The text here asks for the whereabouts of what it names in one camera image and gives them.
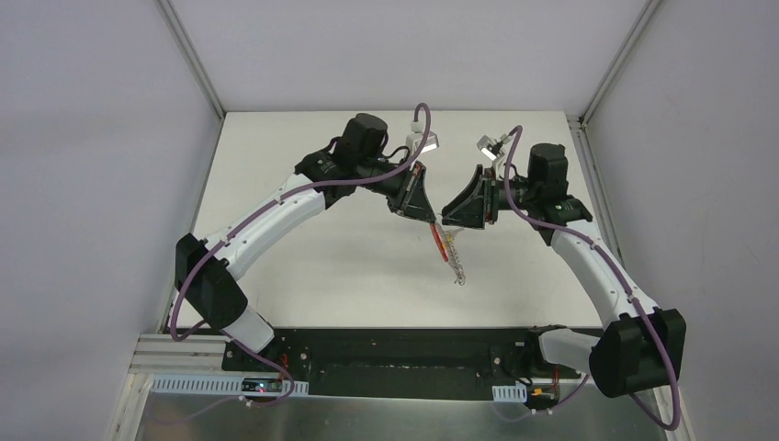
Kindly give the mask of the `key with yellow tag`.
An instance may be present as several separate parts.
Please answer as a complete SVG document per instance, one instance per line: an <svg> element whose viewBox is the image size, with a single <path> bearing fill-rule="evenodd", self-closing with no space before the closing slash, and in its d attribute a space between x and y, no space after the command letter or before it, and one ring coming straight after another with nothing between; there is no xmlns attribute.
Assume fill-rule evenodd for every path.
<svg viewBox="0 0 779 441"><path fill-rule="evenodd" d="M449 229L449 230L442 230L441 236L442 236L442 239L443 239L445 245L448 248L454 249L456 247L455 243L456 243L457 235L459 233L462 233L463 231L465 231L464 228L454 228L454 229Z"/></svg>

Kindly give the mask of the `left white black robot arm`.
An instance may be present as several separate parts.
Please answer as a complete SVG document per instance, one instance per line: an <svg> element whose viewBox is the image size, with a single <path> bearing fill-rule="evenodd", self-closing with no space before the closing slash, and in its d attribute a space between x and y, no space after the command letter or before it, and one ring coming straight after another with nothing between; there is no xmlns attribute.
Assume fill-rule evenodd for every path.
<svg viewBox="0 0 779 441"><path fill-rule="evenodd" d="M426 167L419 157L437 147L436 135L428 123L415 119L401 148L405 155L397 163L384 153L388 138L384 120L358 113L342 135L304 156L257 208L205 238L192 233L181 237L175 246L174 310L188 303L210 329L243 344L244 357L256 370L273 369L280 358L280 347L272 341L275 331L238 284L260 256L358 188L384 197L393 214L435 222L424 188Z"/></svg>

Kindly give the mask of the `metal keyring with red handle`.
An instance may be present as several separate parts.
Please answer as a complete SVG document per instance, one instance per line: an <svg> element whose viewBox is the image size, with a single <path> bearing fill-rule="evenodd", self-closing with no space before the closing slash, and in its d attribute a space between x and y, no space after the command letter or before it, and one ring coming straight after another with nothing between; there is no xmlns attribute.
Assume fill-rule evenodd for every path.
<svg viewBox="0 0 779 441"><path fill-rule="evenodd" d="M459 286L466 284L466 273L462 265L457 248L448 248L441 236L442 230L445 230L441 224L434 222L430 224L430 230L434 238L435 245L443 261L452 269L455 275L455 283Z"/></svg>

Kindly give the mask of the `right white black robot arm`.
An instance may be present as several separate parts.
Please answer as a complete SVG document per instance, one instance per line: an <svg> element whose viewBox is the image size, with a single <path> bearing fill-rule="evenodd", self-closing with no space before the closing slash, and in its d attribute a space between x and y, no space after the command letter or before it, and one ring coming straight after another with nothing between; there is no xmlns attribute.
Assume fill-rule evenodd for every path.
<svg viewBox="0 0 779 441"><path fill-rule="evenodd" d="M609 398L667 386L678 401L686 322L647 296L604 247L592 214L568 192L567 172L564 146L550 143L531 148L526 175L500 178L478 166L444 207L443 223L483 229L509 209L527 217L596 309L600 337L559 325L533 331L521 353L526 372L542 377L562 365L590 375Z"/></svg>

